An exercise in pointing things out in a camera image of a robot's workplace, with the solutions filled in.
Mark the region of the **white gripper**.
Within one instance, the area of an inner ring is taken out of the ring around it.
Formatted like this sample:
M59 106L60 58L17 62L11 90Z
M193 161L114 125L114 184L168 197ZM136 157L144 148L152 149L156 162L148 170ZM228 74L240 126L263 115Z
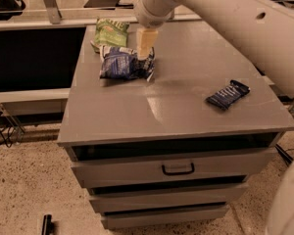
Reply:
M134 15L138 22L147 28L136 31L136 50L139 60L148 57L158 37L158 30L171 16L179 5L178 0L133 0Z

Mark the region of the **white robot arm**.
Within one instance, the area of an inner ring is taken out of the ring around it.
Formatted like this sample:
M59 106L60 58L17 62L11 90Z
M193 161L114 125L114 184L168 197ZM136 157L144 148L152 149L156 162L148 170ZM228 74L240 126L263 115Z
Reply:
M147 28L182 5L203 19L294 100L294 11L270 0L133 0Z

